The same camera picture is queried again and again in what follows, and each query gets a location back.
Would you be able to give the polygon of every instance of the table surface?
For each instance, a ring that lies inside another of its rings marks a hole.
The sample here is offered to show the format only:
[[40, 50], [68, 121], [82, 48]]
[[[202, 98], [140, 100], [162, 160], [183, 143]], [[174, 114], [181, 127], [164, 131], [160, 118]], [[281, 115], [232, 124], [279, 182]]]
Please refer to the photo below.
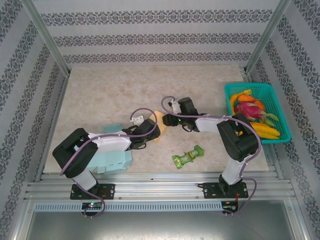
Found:
[[[164, 112], [161, 100], [165, 96], [190, 97], [199, 113], [228, 115], [224, 86], [242, 81], [238, 65], [74, 67], [43, 172], [61, 171], [52, 151], [76, 128], [89, 133], [100, 133], [104, 126], [116, 123], [127, 128], [135, 109]], [[139, 114], [145, 119], [151, 115], [147, 111]], [[172, 155], [182, 156], [195, 145], [204, 149], [204, 156], [177, 169]], [[188, 133], [180, 126], [169, 127], [158, 142], [132, 151], [127, 172], [222, 172], [227, 161], [218, 133]], [[268, 170], [263, 152], [246, 167], [246, 171]]]

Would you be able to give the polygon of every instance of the banana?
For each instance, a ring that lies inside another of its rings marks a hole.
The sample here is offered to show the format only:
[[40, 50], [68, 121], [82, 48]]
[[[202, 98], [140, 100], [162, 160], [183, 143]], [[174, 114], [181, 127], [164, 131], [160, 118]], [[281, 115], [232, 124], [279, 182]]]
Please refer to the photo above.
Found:
[[279, 137], [277, 137], [277, 136], [269, 135], [269, 134], [266, 134], [264, 132], [257, 131], [256, 133], [259, 135], [260, 138], [264, 138], [264, 139], [279, 139]]
[[250, 124], [256, 132], [264, 133], [264, 134], [275, 136], [275, 137], [278, 137], [281, 135], [281, 133], [278, 130], [272, 127], [269, 127], [267, 124], [260, 123], [260, 122], [250, 122]]
[[238, 98], [240, 95], [242, 95], [242, 94], [250, 95], [250, 94], [252, 94], [252, 91], [251, 91], [251, 89], [244, 90], [244, 91], [242, 91], [242, 92], [233, 94], [233, 95], [229, 98], [230, 105], [231, 105], [231, 109], [232, 109], [232, 115], [235, 115], [235, 114], [236, 114], [236, 113], [235, 113], [235, 103], [236, 103], [237, 98]]

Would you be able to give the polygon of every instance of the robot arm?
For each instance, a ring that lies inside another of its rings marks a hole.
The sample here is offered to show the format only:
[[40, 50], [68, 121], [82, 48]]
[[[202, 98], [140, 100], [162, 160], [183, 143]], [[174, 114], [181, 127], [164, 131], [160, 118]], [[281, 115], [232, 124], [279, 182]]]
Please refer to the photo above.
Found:
[[[212, 118], [206, 113], [199, 114], [189, 97], [179, 101], [172, 100], [169, 106], [173, 108], [173, 113], [176, 115], [167, 114], [163, 116], [162, 120], [165, 125], [173, 127], [182, 125], [187, 132], [220, 133], [226, 152], [230, 157], [219, 178], [219, 188], [225, 196], [234, 193], [242, 181], [241, 174], [246, 159], [255, 154], [258, 149], [258, 140], [255, 135], [248, 128], [237, 124], [235, 121]], [[236, 114], [232, 117], [250, 125], [243, 114]], [[146, 142], [160, 136], [159, 127], [156, 126], [151, 134], [143, 137], [134, 136], [149, 133], [154, 127], [155, 122], [147, 119], [139, 126], [134, 125], [113, 133], [113, 136], [103, 137], [99, 136], [104, 134], [87, 133], [83, 128], [78, 128], [54, 149], [53, 156], [62, 169], [66, 168], [64, 174], [67, 178], [73, 179], [85, 191], [96, 195], [99, 184], [92, 173], [86, 169], [92, 157], [96, 153], [143, 149], [146, 147]], [[66, 167], [77, 149], [90, 139], [92, 141], [86, 144], [72, 163]]]
[[99, 184], [92, 173], [86, 169], [87, 165], [95, 154], [110, 151], [139, 150], [146, 147], [146, 142], [160, 136], [158, 126], [151, 134], [143, 137], [133, 137], [150, 132], [155, 122], [151, 119], [144, 120], [139, 126], [133, 125], [129, 128], [115, 132], [113, 136], [99, 137], [105, 134], [88, 133], [83, 128], [76, 129], [52, 152], [61, 169], [65, 168], [71, 157], [88, 140], [89, 142], [73, 159], [66, 168], [64, 174], [67, 178], [73, 179], [84, 190], [97, 194]]
[[[245, 126], [236, 123], [230, 119], [212, 118], [206, 113], [198, 113], [189, 97], [179, 101], [171, 100], [169, 106], [173, 113], [178, 115], [166, 114], [163, 116], [163, 122], [167, 126], [182, 125], [189, 129], [187, 132], [211, 132], [220, 133], [225, 150], [229, 159], [222, 175], [219, 178], [219, 188], [224, 195], [233, 193], [242, 181], [242, 172], [247, 164], [247, 159], [251, 158], [258, 149], [258, 140], [256, 136]], [[232, 116], [248, 125], [250, 122], [246, 117], [238, 113]]]

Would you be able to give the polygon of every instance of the patterned wallpaper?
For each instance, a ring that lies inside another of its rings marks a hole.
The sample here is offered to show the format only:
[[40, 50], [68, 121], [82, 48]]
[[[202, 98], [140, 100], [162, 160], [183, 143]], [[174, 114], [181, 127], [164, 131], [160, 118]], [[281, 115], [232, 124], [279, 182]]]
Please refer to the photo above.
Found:
[[273, 86], [289, 125], [292, 140], [274, 147], [311, 239], [320, 239], [319, 16], [317, 1], [293, 0], [251, 73]]
[[278, 2], [34, 1], [70, 67], [244, 66]]
[[0, 240], [35, 179], [65, 80], [20, 1], [0, 1]]

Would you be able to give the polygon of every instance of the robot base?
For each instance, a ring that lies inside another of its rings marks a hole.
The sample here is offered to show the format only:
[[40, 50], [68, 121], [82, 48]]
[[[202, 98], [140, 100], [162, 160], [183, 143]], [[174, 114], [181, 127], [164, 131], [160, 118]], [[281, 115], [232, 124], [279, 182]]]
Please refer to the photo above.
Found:
[[[115, 186], [114, 184], [97, 184], [90, 189], [90, 192], [97, 195], [98, 197], [102, 198], [103, 200], [113, 200], [115, 196]], [[71, 200], [96, 200], [96, 197], [93, 197], [85, 192], [83, 192], [76, 184], [72, 185], [71, 193], [70, 193]]]
[[226, 195], [221, 191], [218, 182], [204, 182], [198, 184], [202, 188], [205, 199], [233, 199], [238, 194], [239, 199], [247, 199], [249, 197], [247, 185], [245, 182], [240, 182], [234, 191], [228, 192]]

